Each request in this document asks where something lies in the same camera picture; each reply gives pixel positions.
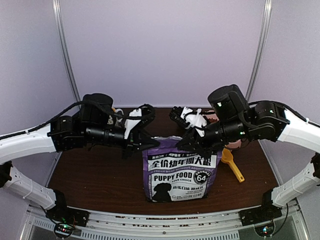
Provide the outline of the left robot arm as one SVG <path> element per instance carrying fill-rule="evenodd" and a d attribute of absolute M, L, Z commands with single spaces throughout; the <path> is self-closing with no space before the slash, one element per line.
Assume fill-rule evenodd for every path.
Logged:
<path fill-rule="evenodd" d="M 12 161 L 40 153 L 59 153 L 91 146 L 118 147 L 124 159 L 159 146 L 144 129 L 155 119 L 155 109 L 143 104 L 128 115 L 112 108 L 103 93 L 86 94 L 45 123 L 0 137 L 0 186 L 52 212 L 61 222 L 72 218 L 64 194 L 23 175 Z"/>

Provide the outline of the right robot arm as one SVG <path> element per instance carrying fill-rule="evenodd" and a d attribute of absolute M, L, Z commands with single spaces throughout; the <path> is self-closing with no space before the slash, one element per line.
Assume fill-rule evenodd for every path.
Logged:
<path fill-rule="evenodd" d="M 222 86 L 207 98 L 218 120 L 210 123 L 201 109 L 174 107 L 169 117 L 187 131 L 177 143 L 178 150 L 197 153 L 208 159 L 229 143 L 238 140 L 269 140 L 292 143 L 315 152 L 306 167 L 279 187 L 266 192 L 256 210 L 259 220 L 268 220 L 276 207 L 320 183 L 320 126 L 289 106 L 276 101 L 248 103 L 236 84 Z"/>

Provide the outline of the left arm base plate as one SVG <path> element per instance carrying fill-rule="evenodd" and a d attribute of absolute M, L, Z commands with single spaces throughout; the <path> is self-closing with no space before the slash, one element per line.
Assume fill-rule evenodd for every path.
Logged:
<path fill-rule="evenodd" d="M 80 227 L 87 226 L 90 215 L 90 213 L 86 210 L 60 206 L 55 206 L 47 210 L 46 213 L 48 217 L 54 221 Z"/>

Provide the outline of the yellow plastic scoop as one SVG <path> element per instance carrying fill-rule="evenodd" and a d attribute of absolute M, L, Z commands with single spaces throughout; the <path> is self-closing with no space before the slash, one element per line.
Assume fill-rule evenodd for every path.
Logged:
<path fill-rule="evenodd" d="M 221 162 L 227 164 L 232 170 L 237 180 L 242 183 L 245 181 L 244 176 L 234 162 L 234 156 L 229 149 L 224 148 L 222 151 Z"/>

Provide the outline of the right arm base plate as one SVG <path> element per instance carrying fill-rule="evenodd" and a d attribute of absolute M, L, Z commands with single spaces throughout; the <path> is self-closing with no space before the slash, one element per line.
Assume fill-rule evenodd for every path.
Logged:
<path fill-rule="evenodd" d="M 273 205 L 248 208 L 239 212 L 243 226 L 271 221 L 282 216 L 282 209 Z"/>

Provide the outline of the purple pet food bag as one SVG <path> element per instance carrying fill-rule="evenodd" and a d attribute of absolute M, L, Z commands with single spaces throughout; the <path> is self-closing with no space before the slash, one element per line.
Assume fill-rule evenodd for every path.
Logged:
<path fill-rule="evenodd" d="M 177 149 L 181 137 L 155 139 L 160 145 L 142 152 L 146 199 L 171 203 L 206 198 L 215 181 L 222 151 L 204 159 L 199 154 Z"/>

